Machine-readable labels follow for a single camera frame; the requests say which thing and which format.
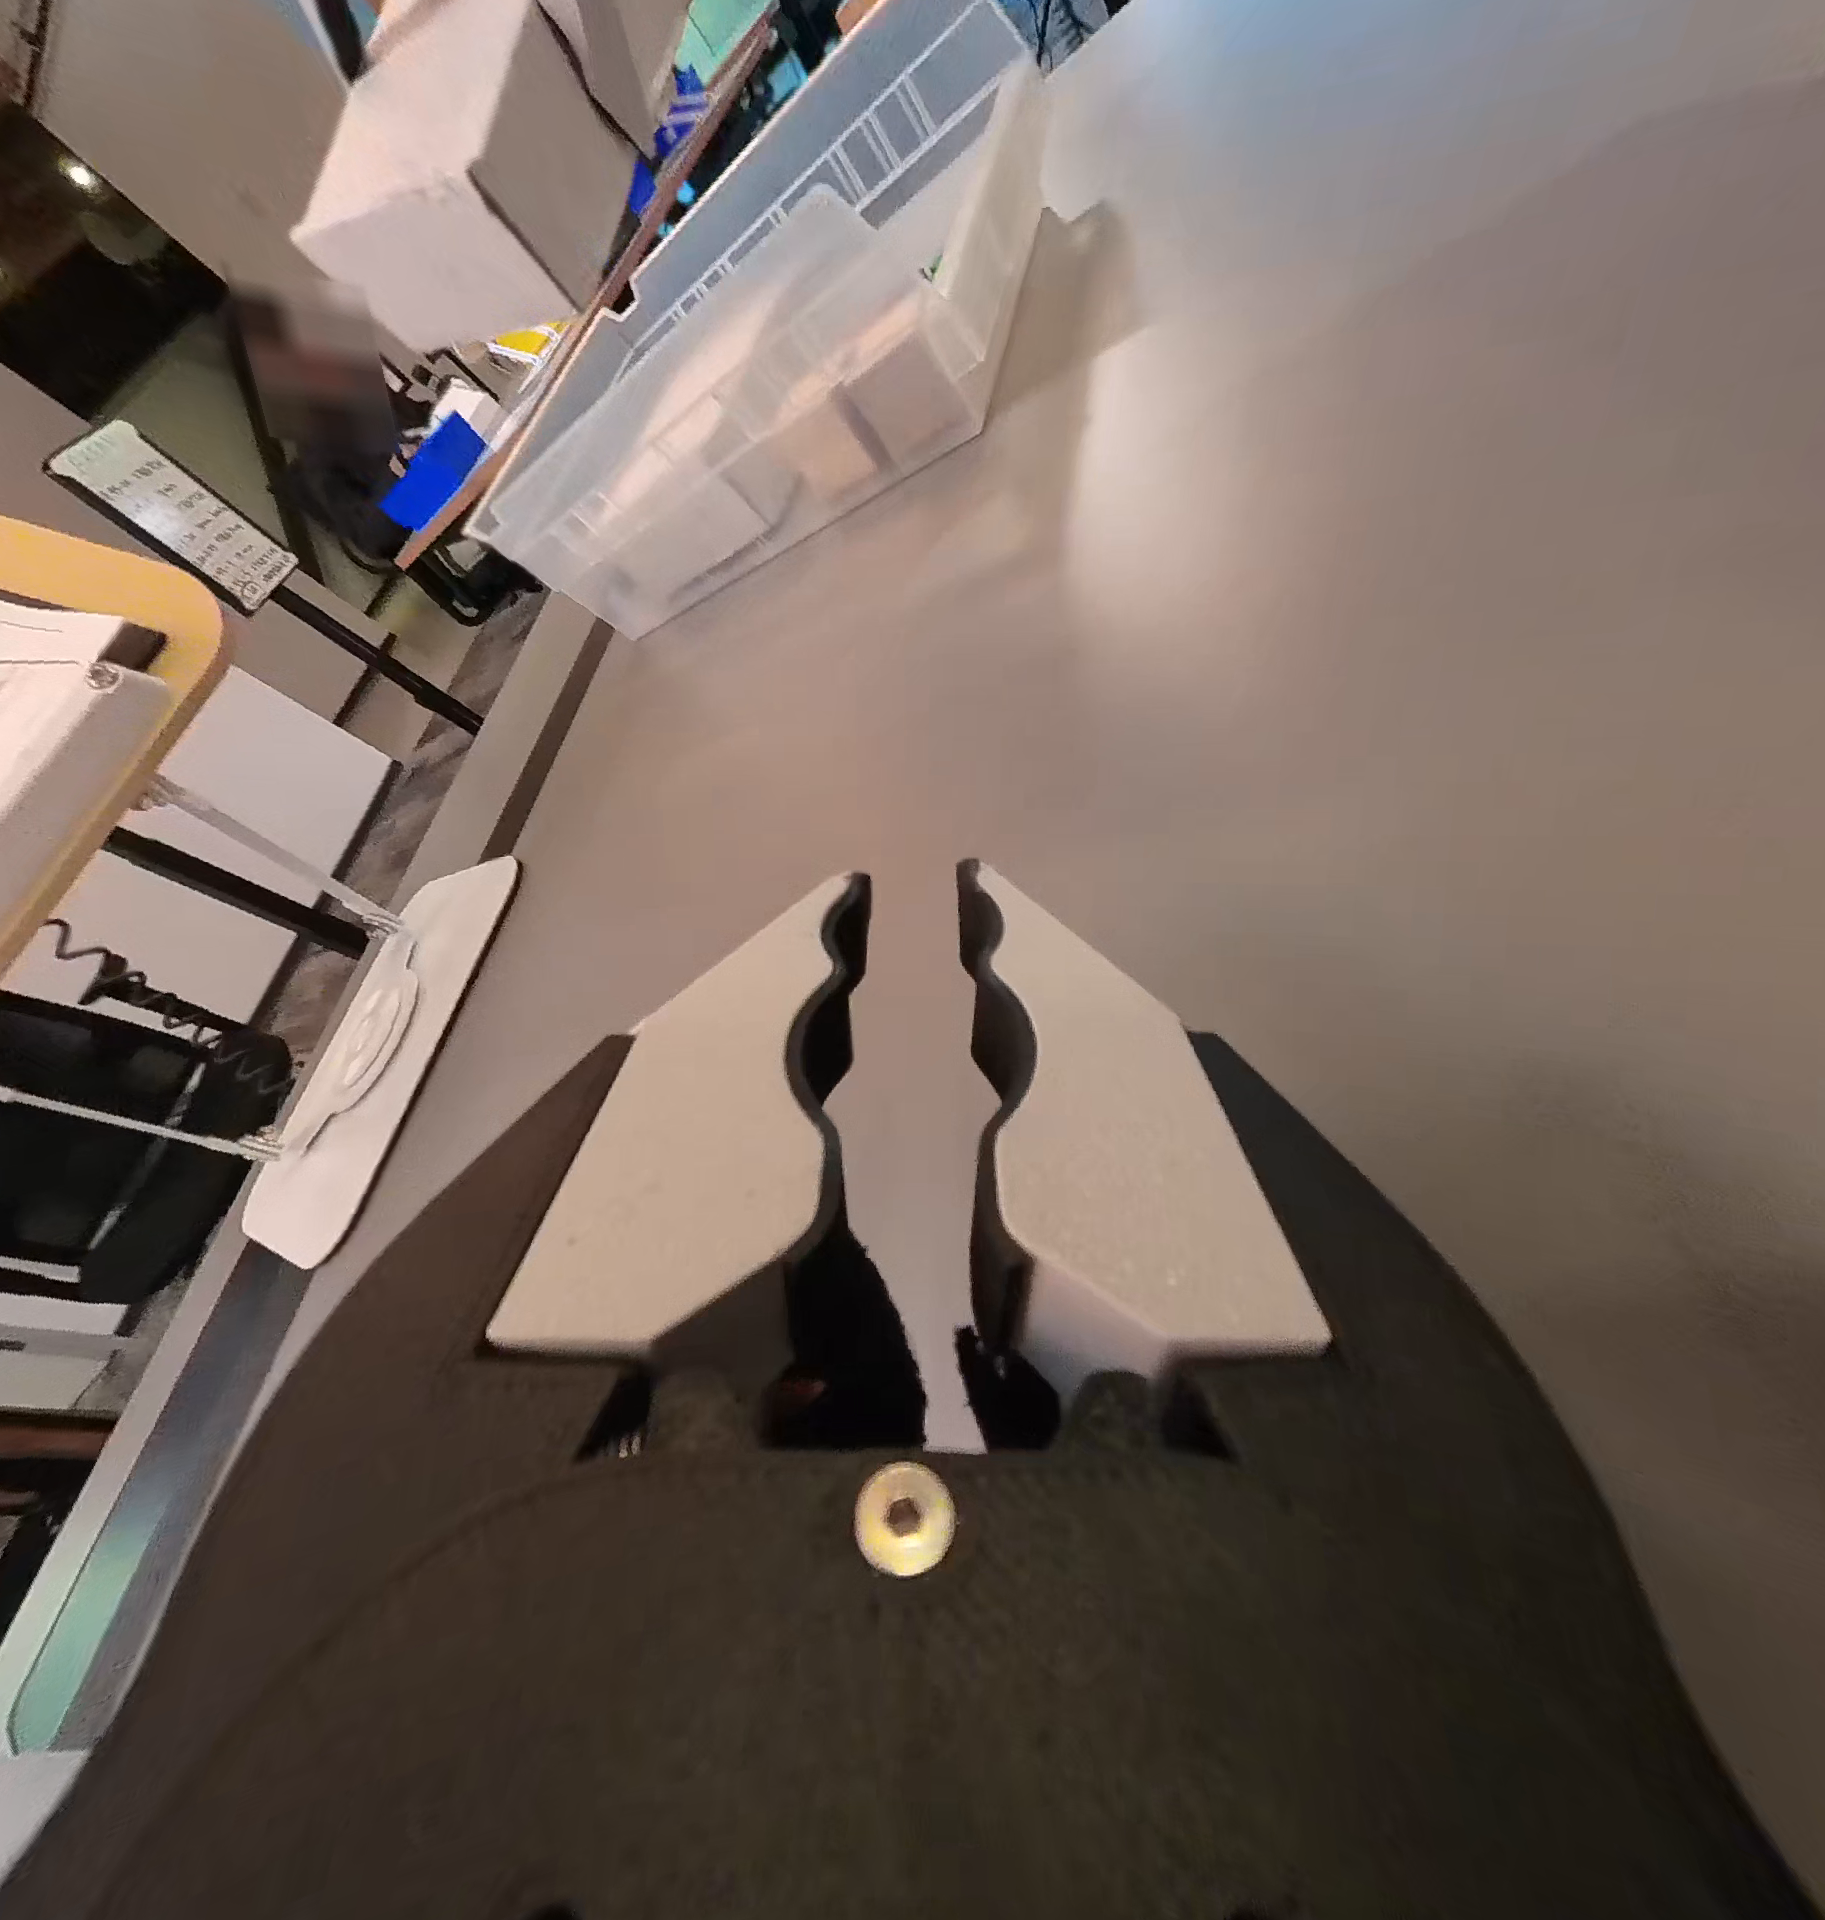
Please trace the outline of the white printed sign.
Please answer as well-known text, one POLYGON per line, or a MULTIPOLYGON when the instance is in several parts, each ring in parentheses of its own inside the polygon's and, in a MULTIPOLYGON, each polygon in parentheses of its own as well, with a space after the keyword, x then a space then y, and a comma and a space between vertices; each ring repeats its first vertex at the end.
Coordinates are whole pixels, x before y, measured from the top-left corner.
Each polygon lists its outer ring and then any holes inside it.
POLYGON ((261 611, 302 557, 167 460, 140 424, 110 421, 53 448, 42 477, 202 578, 229 611, 261 611))

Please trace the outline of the white partition panel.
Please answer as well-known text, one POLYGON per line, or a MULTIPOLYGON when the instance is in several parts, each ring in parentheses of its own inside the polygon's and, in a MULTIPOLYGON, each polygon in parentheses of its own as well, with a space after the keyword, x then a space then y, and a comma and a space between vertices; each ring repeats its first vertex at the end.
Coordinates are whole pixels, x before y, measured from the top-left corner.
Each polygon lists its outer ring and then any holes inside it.
MULTIPOLYGON (((395 754, 229 668, 159 767, 280 852, 339 873, 395 754)), ((97 852, 77 886, 77 931, 178 995, 243 1013, 265 995, 296 933, 182 881, 97 852)))

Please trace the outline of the white cardboard box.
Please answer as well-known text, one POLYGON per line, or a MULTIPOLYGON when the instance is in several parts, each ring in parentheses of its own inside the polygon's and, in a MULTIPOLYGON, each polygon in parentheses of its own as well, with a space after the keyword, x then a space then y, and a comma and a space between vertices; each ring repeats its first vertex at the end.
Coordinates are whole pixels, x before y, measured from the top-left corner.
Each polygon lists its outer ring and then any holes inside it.
POLYGON ((976 440, 982 421, 919 329, 842 379, 842 405, 893 468, 919 468, 976 440))
POLYGON ((405 346, 492 341, 594 301, 634 158, 561 7, 395 7, 290 244, 405 346))
POLYGON ((842 507, 880 477, 872 445, 841 399, 816 399, 722 463, 722 481, 776 532, 788 510, 842 507))

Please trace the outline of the white instruction sheet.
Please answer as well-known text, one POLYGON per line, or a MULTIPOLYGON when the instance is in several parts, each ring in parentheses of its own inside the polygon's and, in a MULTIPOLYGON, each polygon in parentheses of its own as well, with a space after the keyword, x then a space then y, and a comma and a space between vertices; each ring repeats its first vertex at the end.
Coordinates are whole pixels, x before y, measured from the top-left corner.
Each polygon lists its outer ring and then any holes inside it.
POLYGON ((0 596, 0 950, 172 710, 164 632, 0 596))

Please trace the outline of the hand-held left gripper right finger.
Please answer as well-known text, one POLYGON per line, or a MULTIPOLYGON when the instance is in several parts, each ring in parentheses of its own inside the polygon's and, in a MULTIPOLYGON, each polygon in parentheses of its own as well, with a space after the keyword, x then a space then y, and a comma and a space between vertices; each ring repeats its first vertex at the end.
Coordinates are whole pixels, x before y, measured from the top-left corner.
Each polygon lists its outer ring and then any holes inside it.
POLYGON ((970 1062, 970 1323, 1054 1390, 1320 1360, 1328 1316, 1186 1021, 991 861, 958 866, 970 1062))

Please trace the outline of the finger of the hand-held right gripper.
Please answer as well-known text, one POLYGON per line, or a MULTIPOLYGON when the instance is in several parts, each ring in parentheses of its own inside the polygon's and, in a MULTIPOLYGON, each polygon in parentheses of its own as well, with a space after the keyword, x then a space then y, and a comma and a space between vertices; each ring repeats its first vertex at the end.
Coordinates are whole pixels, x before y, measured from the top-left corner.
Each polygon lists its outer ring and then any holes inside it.
POLYGON ((543 17, 561 29, 594 109, 634 152, 656 152, 690 0, 543 0, 543 17))

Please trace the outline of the brown wooden beam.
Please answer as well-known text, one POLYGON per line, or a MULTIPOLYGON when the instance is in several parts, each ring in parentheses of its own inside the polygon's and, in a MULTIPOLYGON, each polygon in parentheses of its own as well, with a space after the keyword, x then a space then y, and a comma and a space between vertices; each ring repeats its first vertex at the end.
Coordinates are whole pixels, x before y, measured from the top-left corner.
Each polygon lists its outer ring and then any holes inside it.
POLYGON ((113 1412, 0 1408, 0 1485, 86 1477, 113 1438, 113 1412))

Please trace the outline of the clear acrylic rod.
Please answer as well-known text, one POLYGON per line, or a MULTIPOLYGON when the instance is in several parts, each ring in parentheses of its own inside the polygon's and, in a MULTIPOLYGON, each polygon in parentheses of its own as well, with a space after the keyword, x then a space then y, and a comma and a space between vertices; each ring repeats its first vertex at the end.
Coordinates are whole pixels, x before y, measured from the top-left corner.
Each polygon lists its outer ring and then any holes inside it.
POLYGON ((310 893, 342 906, 369 933, 400 933, 405 921, 395 908, 382 908, 379 898, 350 886, 342 880, 310 866, 309 860, 286 852, 280 840, 261 839, 254 827, 245 827, 243 817, 229 817, 224 805, 216 805, 212 797, 167 780, 167 775, 156 775, 143 784, 143 797, 135 801, 140 811, 156 811, 156 805, 172 805, 194 822, 206 822, 212 833, 252 847, 254 860, 277 861, 286 880, 302 880, 310 893))
POLYGON ((65 1104, 65 1096, 42 1096, 42 1095, 3 1088, 3 1085, 0 1085, 0 1106, 25 1106, 25 1114, 46 1114, 46 1118, 70 1118, 70 1123, 102 1123, 102 1131, 121 1131, 121 1136, 164 1139, 164 1142, 194 1142, 194 1151, 229 1153, 229 1157, 245 1157, 245 1165, 277 1165, 286 1153, 286 1139, 277 1131, 219 1139, 219 1136, 194 1136, 194 1131, 178 1131, 178 1123, 148 1123, 148 1118, 83 1106, 83 1104, 65 1104))

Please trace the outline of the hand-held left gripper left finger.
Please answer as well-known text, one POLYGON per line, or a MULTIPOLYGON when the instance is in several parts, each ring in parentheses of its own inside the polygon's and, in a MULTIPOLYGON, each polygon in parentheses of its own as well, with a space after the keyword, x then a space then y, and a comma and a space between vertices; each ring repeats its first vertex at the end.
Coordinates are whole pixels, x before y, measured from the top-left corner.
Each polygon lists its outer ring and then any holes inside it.
POLYGON ((832 873, 650 1013, 492 1323, 506 1360, 788 1368, 800 1265, 842 1221, 867 873, 832 873))

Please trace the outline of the wooden instruction board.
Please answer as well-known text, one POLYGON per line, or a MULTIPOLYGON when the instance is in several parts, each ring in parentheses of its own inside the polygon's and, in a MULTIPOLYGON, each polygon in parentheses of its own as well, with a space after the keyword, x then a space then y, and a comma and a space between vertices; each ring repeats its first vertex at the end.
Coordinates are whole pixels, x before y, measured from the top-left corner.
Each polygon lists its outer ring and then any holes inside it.
POLYGON ((110 840, 110 833, 135 811, 143 784, 159 775, 164 754, 182 736, 182 726, 206 710, 216 682, 229 668, 229 638, 219 600, 182 574, 97 546, 83 535, 46 532, 35 519, 0 516, 0 596, 35 600, 35 609, 70 609, 70 611, 120 611, 140 627, 164 632, 164 656, 156 676, 167 682, 172 710, 159 726, 159 740, 140 754, 121 792, 110 801, 110 811, 83 833, 77 861, 3 940, 0 950, 0 978, 32 946, 35 922, 65 898, 65 886, 83 880, 91 852, 110 840))

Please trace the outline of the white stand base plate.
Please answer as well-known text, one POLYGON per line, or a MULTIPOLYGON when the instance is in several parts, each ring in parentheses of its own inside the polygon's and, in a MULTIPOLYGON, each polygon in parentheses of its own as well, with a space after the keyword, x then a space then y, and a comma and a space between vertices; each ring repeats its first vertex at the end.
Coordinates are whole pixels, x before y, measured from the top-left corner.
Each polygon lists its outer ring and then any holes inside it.
POLYGON ((425 881, 400 908, 252 1180, 245 1235, 254 1244, 310 1272, 350 1239, 517 881, 520 860, 492 860, 425 881))

